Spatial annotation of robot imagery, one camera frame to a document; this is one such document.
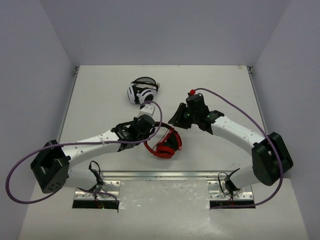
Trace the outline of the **red black headphones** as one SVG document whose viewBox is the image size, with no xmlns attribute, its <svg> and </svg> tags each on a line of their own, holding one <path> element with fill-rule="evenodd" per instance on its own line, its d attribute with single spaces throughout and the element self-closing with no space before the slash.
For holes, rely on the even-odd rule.
<svg viewBox="0 0 320 240">
<path fill-rule="evenodd" d="M 167 129 L 166 135 L 154 147 L 150 147 L 147 141 L 143 144 L 152 155 L 161 159 L 170 159 L 176 151 L 182 150 L 183 142 L 179 133 L 172 126 L 163 122 L 160 127 Z"/>
</svg>

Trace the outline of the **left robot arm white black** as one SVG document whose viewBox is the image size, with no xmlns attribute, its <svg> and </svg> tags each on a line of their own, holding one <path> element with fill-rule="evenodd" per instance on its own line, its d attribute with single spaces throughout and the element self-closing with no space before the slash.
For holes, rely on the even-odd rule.
<svg viewBox="0 0 320 240">
<path fill-rule="evenodd" d="M 31 162 L 30 168 L 44 194 L 63 187 L 106 192 L 107 184 L 98 170 L 92 167 L 80 169 L 77 165 L 100 155 L 134 148 L 154 133 L 155 126 L 154 119 L 143 114 L 74 145 L 61 146 L 56 140 L 49 141 Z"/>
</svg>

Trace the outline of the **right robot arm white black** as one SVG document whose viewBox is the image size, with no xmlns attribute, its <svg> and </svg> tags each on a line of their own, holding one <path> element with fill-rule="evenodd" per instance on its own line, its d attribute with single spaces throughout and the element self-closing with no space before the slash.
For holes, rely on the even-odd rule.
<svg viewBox="0 0 320 240">
<path fill-rule="evenodd" d="M 251 166 L 236 169 L 225 177 L 225 188 L 231 194 L 256 183 L 272 186 L 280 173 L 286 173 L 294 165 L 280 134 L 272 132 L 264 136 L 232 121 L 218 110 L 210 111 L 200 93 L 190 95 L 180 103 L 169 123 L 182 129 L 197 125 L 202 131 L 231 142 L 251 156 Z"/>
</svg>

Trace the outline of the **white black headphones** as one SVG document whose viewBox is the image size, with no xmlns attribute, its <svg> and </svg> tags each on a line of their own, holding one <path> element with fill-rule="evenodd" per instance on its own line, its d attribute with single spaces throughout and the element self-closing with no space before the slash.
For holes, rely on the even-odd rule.
<svg viewBox="0 0 320 240">
<path fill-rule="evenodd" d="M 143 104 L 152 101 L 159 91 L 159 84 L 151 77 L 142 76 L 130 83 L 127 97 L 132 104 Z"/>
</svg>

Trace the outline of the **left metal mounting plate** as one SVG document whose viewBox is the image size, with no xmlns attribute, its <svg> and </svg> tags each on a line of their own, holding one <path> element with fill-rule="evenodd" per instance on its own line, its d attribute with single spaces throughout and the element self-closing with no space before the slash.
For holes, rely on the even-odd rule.
<svg viewBox="0 0 320 240">
<path fill-rule="evenodd" d="M 120 180 L 104 180 L 106 184 L 106 188 L 101 189 L 101 192 L 108 193 L 107 194 L 97 194 L 96 200 L 99 201 L 114 201 L 115 198 L 111 195 L 115 196 L 117 199 L 119 198 L 120 193 L 120 186 L 121 181 Z M 74 201 L 94 201 L 95 197 L 92 193 L 84 192 L 79 189 L 76 189 L 74 192 Z"/>
</svg>

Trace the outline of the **metal mounting plate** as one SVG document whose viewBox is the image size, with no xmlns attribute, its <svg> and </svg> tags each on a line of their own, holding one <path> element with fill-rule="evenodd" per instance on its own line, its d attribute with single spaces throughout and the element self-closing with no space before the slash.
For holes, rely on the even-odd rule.
<svg viewBox="0 0 320 240">
<path fill-rule="evenodd" d="M 120 180 L 104 180 L 106 184 L 106 188 L 101 189 L 101 192 L 108 193 L 107 194 L 97 194 L 96 200 L 99 201 L 114 201 L 115 198 L 111 195 L 115 196 L 117 199 L 119 198 L 120 193 L 120 186 L 121 181 Z M 74 192 L 74 201 L 94 201 L 95 197 L 92 193 L 84 192 L 79 189 L 76 189 Z"/>
<path fill-rule="evenodd" d="M 210 200 L 230 201 L 232 197 L 234 201 L 254 200 L 254 194 L 250 185 L 234 191 L 232 196 L 225 188 L 225 182 L 223 180 L 220 182 L 217 179 L 208 180 L 207 186 Z"/>
</svg>

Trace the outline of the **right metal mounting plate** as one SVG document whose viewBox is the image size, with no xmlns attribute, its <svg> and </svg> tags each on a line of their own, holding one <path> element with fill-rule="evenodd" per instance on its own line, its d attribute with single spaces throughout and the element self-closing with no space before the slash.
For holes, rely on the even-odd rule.
<svg viewBox="0 0 320 240">
<path fill-rule="evenodd" d="M 223 180 L 220 182 L 217 179 L 208 180 L 207 186 L 210 200 L 230 201 L 232 197 L 234 201 L 254 200 L 254 194 L 250 185 L 234 191 L 232 196 L 225 188 L 225 182 Z"/>
</svg>

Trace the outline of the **aluminium rail table edge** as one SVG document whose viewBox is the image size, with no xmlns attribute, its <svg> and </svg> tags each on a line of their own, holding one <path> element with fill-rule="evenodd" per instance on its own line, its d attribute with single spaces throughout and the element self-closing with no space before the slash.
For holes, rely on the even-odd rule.
<svg viewBox="0 0 320 240">
<path fill-rule="evenodd" d="M 102 171 L 101 177 L 106 180 L 215 180 L 219 173 L 230 174 L 231 171 Z"/>
</svg>

